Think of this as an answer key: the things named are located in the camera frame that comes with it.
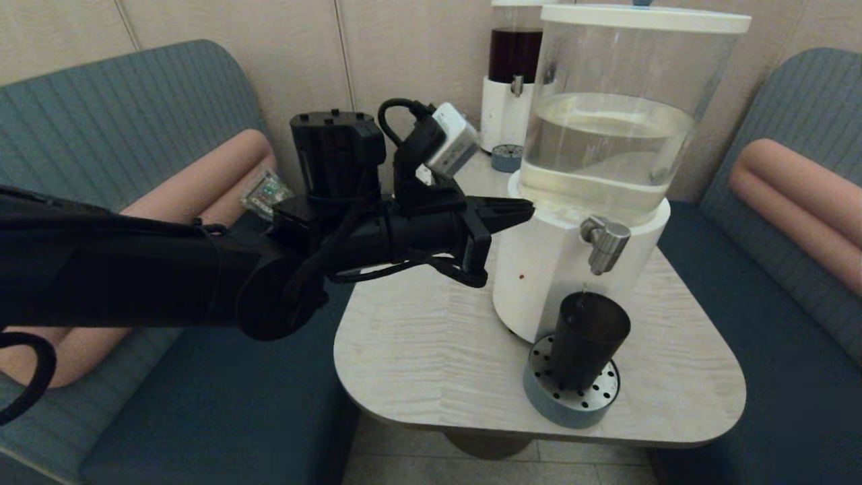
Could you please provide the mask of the empty blue bench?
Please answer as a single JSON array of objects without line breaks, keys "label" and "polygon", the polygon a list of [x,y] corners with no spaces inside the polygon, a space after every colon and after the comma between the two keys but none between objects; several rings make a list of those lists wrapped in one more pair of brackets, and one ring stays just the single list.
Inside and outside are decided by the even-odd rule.
[{"label": "empty blue bench", "polygon": [[862,185],[862,53],[779,65],[700,203],[671,202],[659,249],[735,353],[746,403],[719,439],[650,458],[661,485],[862,485],[862,296],[732,193],[758,139]]}]

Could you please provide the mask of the pink bolster beside snack bag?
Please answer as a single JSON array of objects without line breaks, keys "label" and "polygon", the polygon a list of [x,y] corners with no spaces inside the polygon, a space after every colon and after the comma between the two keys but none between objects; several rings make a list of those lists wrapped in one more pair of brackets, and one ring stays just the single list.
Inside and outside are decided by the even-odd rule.
[{"label": "pink bolster beside snack bag", "polygon": [[[234,225],[246,209],[243,196],[253,179],[276,168],[276,154],[267,136],[247,129],[219,145],[168,181],[158,185],[121,214],[190,224],[199,218],[206,224]],[[57,354],[57,367],[49,389],[61,389],[93,371],[131,328],[10,327],[46,338]]]}]

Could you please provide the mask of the table pedestal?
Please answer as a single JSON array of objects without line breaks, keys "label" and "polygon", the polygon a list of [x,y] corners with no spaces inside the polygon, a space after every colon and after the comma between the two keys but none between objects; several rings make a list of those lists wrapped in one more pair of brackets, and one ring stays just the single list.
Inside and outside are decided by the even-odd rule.
[{"label": "table pedestal", "polygon": [[444,437],[459,451],[477,459],[505,460],[532,445],[533,439],[512,438],[466,432],[444,432]]}]

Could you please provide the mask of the small dark drink dispenser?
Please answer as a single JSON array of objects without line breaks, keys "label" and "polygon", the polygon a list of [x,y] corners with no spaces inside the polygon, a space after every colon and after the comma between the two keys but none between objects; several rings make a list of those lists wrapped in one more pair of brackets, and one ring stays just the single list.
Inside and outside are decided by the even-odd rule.
[{"label": "small dark drink dispenser", "polygon": [[[543,37],[543,7],[560,0],[492,0],[488,71],[483,78],[482,148],[523,145]],[[515,75],[523,75],[523,95],[509,90]]]}]

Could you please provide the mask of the black tapered cup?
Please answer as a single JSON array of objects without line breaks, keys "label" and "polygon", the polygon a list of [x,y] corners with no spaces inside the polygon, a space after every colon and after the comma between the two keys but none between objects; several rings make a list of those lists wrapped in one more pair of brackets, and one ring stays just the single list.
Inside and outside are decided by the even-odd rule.
[{"label": "black tapered cup", "polygon": [[611,298],[594,292],[569,294],[560,304],[552,334],[552,378],[564,390],[588,389],[631,326],[627,311]]}]

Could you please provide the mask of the large steel dispenser tap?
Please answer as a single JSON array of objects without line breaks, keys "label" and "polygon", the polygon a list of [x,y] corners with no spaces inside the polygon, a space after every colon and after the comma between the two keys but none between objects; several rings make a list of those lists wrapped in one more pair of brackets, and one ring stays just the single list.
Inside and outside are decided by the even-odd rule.
[{"label": "large steel dispenser tap", "polygon": [[579,230],[582,239],[591,245],[588,264],[595,276],[605,274],[616,266],[632,234],[626,225],[598,216],[582,221]]}]

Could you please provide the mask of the pink bolster on empty bench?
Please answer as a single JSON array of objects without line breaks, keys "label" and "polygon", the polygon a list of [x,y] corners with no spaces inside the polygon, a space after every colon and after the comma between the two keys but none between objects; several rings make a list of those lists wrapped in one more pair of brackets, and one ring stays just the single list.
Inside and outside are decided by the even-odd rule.
[{"label": "pink bolster on empty bench", "polygon": [[862,298],[862,187],[769,139],[742,149],[729,187]]}]

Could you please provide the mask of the blue bench with snack bag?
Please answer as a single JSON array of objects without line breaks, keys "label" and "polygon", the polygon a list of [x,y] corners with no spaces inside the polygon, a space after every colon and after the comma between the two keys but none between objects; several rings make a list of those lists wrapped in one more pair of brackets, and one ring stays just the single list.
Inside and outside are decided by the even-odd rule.
[{"label": "blue bench with snack bag", "polygon": [[[226,49],[130,53],[0,87],[0,184],[120,211],[244,129],[268,133]],[[341,485],[360,412],[333,344],[353,288],[326,290],[272,343],[134,331],[0,426],[0,485]]]}]

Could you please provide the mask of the small blue drip tray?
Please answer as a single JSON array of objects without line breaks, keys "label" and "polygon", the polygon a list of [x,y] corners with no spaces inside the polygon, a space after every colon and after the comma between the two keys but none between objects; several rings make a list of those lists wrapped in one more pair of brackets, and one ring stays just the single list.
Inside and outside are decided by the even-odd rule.
[{"label": "small blue drip tray", "polygon": [[490,163],[492,168],[505,174],[514,174],[521,168],[524,147],[517,144],[502,144],[492,148]]}]

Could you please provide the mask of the large clear water dispenser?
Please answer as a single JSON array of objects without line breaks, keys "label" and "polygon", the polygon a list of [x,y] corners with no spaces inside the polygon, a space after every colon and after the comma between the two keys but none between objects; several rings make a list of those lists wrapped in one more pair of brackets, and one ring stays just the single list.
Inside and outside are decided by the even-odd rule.
[{"label": "large clear water dispenser", "polygon": [[[524,156],[507,184],[535,214],[501,234],[492,284],[496,314],[527,343],[552,333],[569,294],[627,300],[670,219],[671,182],[752,23],[649,3],[548,5],[541,19]],[[600,276],[579,230],[591,216],[632,233]]]}]

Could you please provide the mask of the clear plastic snack bag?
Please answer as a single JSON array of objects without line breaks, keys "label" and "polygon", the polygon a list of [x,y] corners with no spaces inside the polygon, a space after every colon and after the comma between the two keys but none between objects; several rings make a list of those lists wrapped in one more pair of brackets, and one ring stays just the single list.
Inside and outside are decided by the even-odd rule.
[{"label": "clear plastic snack bag", "polygon": [[253,178],[252,183],[240,197],[241,205],[261,219],[272,222],[273,207],[294,196],[292,190],[280,179],[276,172],[263,170]]}]

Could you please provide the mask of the large blue steel drip tray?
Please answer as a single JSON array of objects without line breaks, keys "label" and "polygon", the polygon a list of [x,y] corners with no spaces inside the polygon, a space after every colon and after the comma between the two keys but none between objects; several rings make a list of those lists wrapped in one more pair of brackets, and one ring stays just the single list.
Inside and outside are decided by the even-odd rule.
[{"label": "large blue steel drip tray", "polygon": [[621,377],[609,361],[588,389],[566,389],[552,377],[554,334],[539,338],[530,347],[521,383],[527,399],[541,416],[558,426],[585,429],[596,426],[615,403]]}]

